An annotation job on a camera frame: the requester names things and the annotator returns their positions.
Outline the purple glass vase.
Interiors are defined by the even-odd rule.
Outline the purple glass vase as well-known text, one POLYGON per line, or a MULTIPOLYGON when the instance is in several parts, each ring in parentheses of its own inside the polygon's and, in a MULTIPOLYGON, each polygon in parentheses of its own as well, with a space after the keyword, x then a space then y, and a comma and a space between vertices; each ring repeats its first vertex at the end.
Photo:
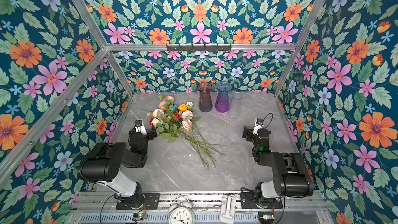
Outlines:
POLYGON ((232 85, 228 82, 219 82, 217 84, 218 96, 216 99, 216 110, 220 113, 225 113, 229 110, 230 99, 229 93, 232 89, 232 85))

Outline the clear ribbed glass vase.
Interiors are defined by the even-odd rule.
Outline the clear ribbed glass vase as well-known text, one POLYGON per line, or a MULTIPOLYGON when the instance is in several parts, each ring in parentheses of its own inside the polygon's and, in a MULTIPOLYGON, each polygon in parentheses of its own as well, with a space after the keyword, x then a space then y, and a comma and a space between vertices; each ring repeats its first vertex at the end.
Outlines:
POLYGON ((231 118, 238 118, 240 116, 242 101, 243 94, 241 92, 233 92, 230 105, 231 118))

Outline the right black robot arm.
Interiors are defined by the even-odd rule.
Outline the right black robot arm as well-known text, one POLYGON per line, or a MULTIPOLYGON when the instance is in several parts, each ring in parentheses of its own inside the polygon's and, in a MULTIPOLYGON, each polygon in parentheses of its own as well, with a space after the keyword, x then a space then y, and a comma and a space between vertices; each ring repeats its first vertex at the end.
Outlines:
POLYGON ((267 208, 284 197, 306 198, 314 194, 314 184, 301 154, 272 151, 271 131, 257 124, 252 129, 244 126, 243 138, 253 143, 254 162, 272 170, 272 180, 260 182, 254 190, 242 187, 243 208, 249 204, 267 208))

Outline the white clamp bracket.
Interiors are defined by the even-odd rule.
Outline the white clamp bracket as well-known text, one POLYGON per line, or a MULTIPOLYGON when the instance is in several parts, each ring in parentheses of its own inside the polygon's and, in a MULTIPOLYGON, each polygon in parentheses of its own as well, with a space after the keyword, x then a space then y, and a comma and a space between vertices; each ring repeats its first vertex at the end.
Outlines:
POLYGON ((223 195, 221 199, 220 221, 225 224, 234 224, 236 199, 229 195, 223 195))

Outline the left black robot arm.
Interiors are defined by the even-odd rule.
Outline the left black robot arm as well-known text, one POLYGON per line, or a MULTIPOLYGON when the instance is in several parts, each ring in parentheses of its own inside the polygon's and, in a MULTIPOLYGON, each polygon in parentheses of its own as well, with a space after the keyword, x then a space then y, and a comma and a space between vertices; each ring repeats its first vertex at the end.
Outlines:
POLYGON ((78 170, 81 179, 102 185, 114 192, 116 209, 155 209, 159 194, 144 194, 141 185, 129 179, 121 168, 142 169, 148 159, 148 145, 157 137, 155 126, 146 131, 140 120, 129 132, 126 143, 100 143, 85 155, 78 170))

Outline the red rose flower stem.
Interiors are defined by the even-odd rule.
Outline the red rose flower stem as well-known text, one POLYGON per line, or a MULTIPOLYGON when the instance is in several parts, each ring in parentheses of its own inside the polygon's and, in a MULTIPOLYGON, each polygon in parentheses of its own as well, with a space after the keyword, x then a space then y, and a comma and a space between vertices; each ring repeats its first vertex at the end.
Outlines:
POLYGON ((193 132, 193 112, 187 110, 183 113, 173 114, 175 124, 177 125, 176 134, 178 138, 185 139, 188 141, 195 149, 199 148, 199 142, 194 137, 193 132))

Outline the black hook rail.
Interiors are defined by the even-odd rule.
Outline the black hook rail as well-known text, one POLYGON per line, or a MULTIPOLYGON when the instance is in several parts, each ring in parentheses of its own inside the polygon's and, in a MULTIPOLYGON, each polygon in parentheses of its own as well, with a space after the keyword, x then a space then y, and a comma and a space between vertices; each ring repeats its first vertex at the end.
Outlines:
POLYGON ((209 52, 217 52, 217 51, 231 51, 232 45, 220 45, 220 44, 178 44, 178 45, 166 45, 167 51, 187 51, 187 52, 196 52, 196 51, 209 51, 209 52))

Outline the cream rose flower bunch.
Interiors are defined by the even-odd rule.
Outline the cream rose flower bunch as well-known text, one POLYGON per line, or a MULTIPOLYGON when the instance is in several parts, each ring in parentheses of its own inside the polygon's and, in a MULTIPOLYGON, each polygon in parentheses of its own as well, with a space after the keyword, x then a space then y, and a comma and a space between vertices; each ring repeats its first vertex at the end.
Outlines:
POLYGON ((159 107, 153 110, 152 113, 147 113, 148 117, 150 117, 150 124, 156 128, 157 125, 171 119, 170 114, 174 112, 174 108, 175 99, 171 95, 163 97, 159 107))

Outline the pink carnation flower stem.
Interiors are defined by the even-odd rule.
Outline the pink carnation flower stem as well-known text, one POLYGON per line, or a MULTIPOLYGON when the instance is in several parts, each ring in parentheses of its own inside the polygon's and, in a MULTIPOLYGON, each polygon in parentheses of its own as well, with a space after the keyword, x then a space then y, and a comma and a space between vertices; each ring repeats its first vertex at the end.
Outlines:
POLYGON ((202 165, 209 169, 210 167, 216 166, 216 159, 214 158, 214 153, 218 150, 209 143, 204 135, 200 132, 197 121, 199 119, 195 118, 192 111, 185 111, 181 116, 181 127, 183 132, 181 133, 183 138, 187 140, 194 151, 199 155, 202 165))

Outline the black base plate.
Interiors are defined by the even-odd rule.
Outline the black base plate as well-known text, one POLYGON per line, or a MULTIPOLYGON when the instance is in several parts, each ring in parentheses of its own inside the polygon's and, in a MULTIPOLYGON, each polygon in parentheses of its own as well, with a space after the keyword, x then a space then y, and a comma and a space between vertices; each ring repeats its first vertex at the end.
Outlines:
POLYGON ((264 198, 253 192, 241 191, 240 203, 242 209, 282 209, 283 203, 280 198, 264 198))
POLYGON ((116 205, 117 210, 154 210, 160 202, 159 193, 138 193, 131 197, 119 197, 116 205))

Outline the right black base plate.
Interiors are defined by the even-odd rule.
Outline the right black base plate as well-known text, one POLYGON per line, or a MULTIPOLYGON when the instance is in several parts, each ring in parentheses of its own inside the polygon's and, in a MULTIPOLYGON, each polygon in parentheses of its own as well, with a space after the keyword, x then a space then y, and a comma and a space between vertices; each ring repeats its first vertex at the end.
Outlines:
POLYGON ((283 203, 280 198, 264 198, 253 192, 241 191, 240 203, 242 209, 282 209, 283 203))

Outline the white rosebud flower stem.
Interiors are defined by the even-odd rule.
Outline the white rosebud flower stem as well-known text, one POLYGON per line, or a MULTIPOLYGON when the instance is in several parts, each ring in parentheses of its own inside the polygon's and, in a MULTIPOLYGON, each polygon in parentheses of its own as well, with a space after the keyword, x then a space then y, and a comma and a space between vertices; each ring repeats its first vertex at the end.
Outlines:
POLYGON ((192 102, 187 102, 186 105, 187 105, 187 110, 191 111, 193 109, 193 103, 192 102))

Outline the dark maroon glass vase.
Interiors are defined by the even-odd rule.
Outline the dark maroon glass vase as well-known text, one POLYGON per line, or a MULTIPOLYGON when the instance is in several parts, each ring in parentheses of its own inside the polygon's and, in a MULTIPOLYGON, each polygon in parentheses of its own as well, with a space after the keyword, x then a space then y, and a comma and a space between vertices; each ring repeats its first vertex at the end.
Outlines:
POLYGON ((199 110, 203 113, 210 112, 212 110, 212 99, 210 94, 212 85, 208 82, 202 82, 198 84, 197 90, 200 93, 199 110))

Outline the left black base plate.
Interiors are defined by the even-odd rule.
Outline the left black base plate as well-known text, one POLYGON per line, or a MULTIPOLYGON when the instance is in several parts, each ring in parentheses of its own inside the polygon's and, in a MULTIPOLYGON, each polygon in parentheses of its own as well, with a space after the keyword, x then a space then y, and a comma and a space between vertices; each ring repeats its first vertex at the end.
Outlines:
POLYGON ((160 202, 159 193, 138 193, 131 197, 119 197, 116 205, 117 210, 154 210, 160 202))

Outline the white alarm clock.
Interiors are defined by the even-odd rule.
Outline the white alarm clock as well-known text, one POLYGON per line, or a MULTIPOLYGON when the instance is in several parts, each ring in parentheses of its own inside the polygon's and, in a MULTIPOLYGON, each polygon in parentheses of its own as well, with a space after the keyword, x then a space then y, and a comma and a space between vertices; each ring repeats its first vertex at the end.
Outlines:
POLYGON ((182 201, 172 204, 169 209, 169 224, 194 224, 195 216, 192 210, 192 203, 182 201))

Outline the orange rose flower stem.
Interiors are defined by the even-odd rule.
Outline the orange rose flower stem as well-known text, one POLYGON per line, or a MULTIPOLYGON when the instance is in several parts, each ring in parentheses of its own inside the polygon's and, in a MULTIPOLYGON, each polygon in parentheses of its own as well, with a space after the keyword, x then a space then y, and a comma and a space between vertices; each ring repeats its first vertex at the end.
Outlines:
POLYGON ((180 112, 185 112, 185 111, 187 111, 188 110, 188 106, 186 105, 186 104, 181 104, 179 107, 178 107, 178 109, 179 109, 179 111, 180 112))

